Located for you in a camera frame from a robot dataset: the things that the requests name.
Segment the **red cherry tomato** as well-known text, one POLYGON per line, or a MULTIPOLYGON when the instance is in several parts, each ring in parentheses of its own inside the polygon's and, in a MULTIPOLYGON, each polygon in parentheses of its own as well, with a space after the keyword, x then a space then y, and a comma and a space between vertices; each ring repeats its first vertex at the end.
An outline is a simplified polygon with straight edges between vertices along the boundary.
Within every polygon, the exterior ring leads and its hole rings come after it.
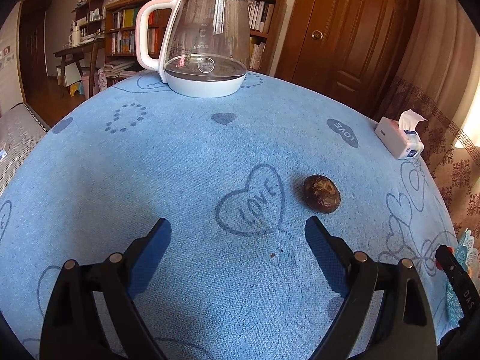
POLYGON ((435 259, 435 266, 437 267, 438 270, 443 271, 442 264, 438 259, 435 259))

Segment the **wooden side desk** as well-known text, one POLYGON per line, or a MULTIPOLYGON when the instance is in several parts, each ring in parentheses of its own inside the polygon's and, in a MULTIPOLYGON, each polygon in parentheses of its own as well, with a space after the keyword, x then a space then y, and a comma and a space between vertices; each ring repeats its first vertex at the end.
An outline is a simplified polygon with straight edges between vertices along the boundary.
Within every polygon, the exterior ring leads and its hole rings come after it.
POLYGON ((94 40, 80 44, 79 46, 72 46, 65 49, 61 49, 54 53, 57 59, 60 59, 60 75, 58 85, 64 87, 65 81, 65 69, 68 64, 74 63, 81 77, 83 77, 84 68, 81 66, 80 61, 83 60, 86 54, 90 54, 89 66, 86 68, 89 73, 89 89, 88 94, 91 98, 94 95, 95 87, 95 72, 96 63, 98 59, 98 52, 105 47, 105 41, 103 37, 95 38, 94 40))

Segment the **dark water chestnut far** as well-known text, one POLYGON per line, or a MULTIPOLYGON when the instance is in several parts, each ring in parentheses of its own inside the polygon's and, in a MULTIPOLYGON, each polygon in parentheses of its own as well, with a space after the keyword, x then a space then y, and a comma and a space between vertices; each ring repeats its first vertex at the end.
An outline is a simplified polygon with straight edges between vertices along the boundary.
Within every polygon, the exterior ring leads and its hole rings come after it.
POLYGON ((324 175, 310 175, 304 180, 304 201, 314 211, 329 214, 338 209, 341 195, 335 183, 324 175))

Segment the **beige patterned curtain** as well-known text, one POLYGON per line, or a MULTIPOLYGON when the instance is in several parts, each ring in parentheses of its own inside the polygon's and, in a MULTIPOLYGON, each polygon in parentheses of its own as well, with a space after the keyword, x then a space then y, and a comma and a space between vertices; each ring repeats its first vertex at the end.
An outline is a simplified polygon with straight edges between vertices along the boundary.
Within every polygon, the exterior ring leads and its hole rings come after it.
POLYGON ((411 109, 456 234, 479 236, 479 34, 458 0, 420 0, 380 116, 411 109))

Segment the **light blue lattice basket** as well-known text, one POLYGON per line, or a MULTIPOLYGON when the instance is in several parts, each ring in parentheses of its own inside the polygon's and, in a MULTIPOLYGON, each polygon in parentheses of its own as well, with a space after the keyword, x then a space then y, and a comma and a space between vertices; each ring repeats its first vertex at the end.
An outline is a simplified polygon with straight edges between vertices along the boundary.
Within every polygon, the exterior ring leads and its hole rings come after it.
MULTIPOLYGON (((454 256, 468 274, 475 289, 479 291, 479 251, 474 247, 474 243, 475 238, 471 230, 467 228, 460 237, 454 250, 454 256)), ((451 326, 458 328, 459 321, 464 317, 464 314, 450 283, 447 283, 446 295, 449 322, 451 326)))

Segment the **white tissue box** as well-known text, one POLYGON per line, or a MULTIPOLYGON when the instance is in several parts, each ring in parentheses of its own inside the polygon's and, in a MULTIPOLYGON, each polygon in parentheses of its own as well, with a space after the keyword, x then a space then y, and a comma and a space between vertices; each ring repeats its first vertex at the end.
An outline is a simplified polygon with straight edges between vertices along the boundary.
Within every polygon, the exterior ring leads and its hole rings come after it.
POLYGON ((374 130, 395 159, 418 157, 425 146, 416 127, 426 118, 413 110, 401 113, 398 120, 382 117, 374 130))

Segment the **blue patterned tablecloth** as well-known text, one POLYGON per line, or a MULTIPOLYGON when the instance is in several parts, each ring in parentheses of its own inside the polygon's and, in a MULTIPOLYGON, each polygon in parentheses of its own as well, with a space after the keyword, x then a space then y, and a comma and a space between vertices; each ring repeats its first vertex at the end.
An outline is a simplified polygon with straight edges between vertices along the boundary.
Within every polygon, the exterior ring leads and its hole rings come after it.
POLYGON ((221 98, 143 73, 95 95, 35 146, 1 195, 1 312, 31 354, 60 266, 99 263, 158 219, 172 238, 134 301, 171 359, 307 359, 341 296, 304 236, 304 180, 341 195, 321 222, 372 259, 414 263, 436 336, 450 328, 434 264, 456 236, 421 158, 397 160, 371 119, 250 73, 221 98))

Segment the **brown wooden door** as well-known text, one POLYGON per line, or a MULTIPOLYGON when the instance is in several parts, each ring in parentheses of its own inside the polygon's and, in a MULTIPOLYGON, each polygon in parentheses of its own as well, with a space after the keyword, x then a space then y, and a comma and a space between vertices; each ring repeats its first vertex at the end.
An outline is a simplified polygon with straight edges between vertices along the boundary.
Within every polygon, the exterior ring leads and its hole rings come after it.
POLYGON ((295 0, 275 76, 375 118, 420 0, 295 0))

